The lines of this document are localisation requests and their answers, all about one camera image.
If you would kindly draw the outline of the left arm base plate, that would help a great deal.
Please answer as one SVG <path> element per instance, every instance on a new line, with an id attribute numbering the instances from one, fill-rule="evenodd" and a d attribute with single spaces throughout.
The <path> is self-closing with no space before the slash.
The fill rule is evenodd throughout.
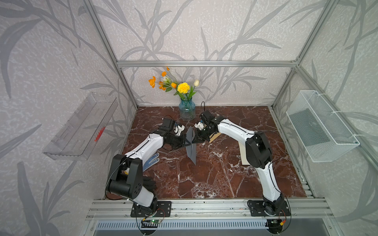
<path id="1" fill-rule="evenodd" d="M 171 201 L 153 201 L 150 206 L 133 204 L 131 217 L 170 217 Z"/>

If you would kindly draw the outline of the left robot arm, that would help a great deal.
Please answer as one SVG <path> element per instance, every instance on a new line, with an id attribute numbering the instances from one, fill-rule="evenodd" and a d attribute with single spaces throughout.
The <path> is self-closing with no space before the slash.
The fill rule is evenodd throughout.
<path id="1" fill-rule="evenodd" d="M 105 193 L 128 198 L 142 207 L 151 207 L 156 200 L 152 187 L 153 181 L 143 176 L 143 166 L 164 145 L 172 149 L 183 148 L 189 142 L 184 133 L 185 126 L 173 119 L 164 118 L 157 130 L 149 133 L 137 147 L 124 155 L 113 157 L 105 185 Z"/>

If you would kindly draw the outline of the cream paper sheet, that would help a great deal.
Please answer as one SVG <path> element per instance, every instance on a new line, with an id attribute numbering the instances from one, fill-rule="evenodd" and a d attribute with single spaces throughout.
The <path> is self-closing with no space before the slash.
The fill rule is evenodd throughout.
<path id="1" fill-rule="evenodd" d="M 247 160 L 247 153 L 246 153 L 246 147 L 245 144 L 239 142 L 239 149 L 240 149 L 240 156 L 241 156 L 241 161 L 242 165 L 247 165 L 250 166 L 250 163 Z"/>

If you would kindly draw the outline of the brown kraft envelope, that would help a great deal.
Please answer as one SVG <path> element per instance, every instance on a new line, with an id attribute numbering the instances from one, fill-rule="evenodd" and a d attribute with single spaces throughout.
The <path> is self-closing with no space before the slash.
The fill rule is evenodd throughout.
<path id="1" fill-rule="evenodd" d="M 221 133 L 217 132 L 211 135 L 209 143 L 212 143 L 215 139 L 217 139 Z"/>

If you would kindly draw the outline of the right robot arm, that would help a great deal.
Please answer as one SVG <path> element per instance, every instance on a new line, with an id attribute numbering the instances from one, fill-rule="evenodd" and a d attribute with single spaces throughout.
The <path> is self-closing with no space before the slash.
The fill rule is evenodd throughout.
<path id="1" fill-rule="evenodd" d="M 253 166 L 263 189 L 263 206 L 268 215 L 275 215 L 284 204 L 272 166 L 272 150 L 264 132 L 252 131 L 234 124 L 223 116 L 215 117 L 208 110 L 200 114 L 201 121 L 195 125 L 192 144 L 209 142 L 216 133 L 238 141 L 241 157 Z"/>

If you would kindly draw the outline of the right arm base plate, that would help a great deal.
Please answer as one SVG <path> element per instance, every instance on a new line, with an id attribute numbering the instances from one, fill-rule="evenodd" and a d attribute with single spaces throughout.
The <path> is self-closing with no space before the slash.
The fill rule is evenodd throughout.
<path id="1" fill-rule="evenodd" d="M 290 208 L 286 201 L 258 201 L 248 200 L 247 206 L 251 216 L 273 217 L 273 216 L 291 216 Z"/>

